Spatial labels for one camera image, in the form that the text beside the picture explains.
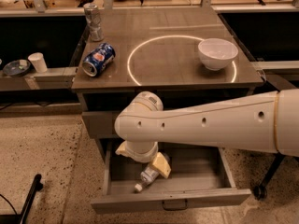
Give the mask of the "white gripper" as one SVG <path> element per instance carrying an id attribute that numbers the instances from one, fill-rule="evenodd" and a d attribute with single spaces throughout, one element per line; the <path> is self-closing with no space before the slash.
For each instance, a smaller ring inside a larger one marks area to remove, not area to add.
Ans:
<path id="1" fill-rule="evenodd" d="M 171 167 L 169 164 L 169 157 L 158 152 L 157 142 L 123 141 L 116 149 L 115 153 L 124 157 L 127 156 L 137 162 L 150 162 L 150 166 L 163 178 L 168 178 L 170 175 Z"/>

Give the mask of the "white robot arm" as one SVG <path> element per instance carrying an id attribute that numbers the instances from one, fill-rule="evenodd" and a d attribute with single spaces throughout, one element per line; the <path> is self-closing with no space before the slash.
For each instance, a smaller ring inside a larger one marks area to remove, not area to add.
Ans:
<path id="1" fill-rule="evenodd" d="M 299 154 L 299 90 L 271 91 L 212 104 L 163 110 L 148 91 L 117 116 L 123 156 L 136 161 L 159 142 L 227 147 L 296 157 Z"/>

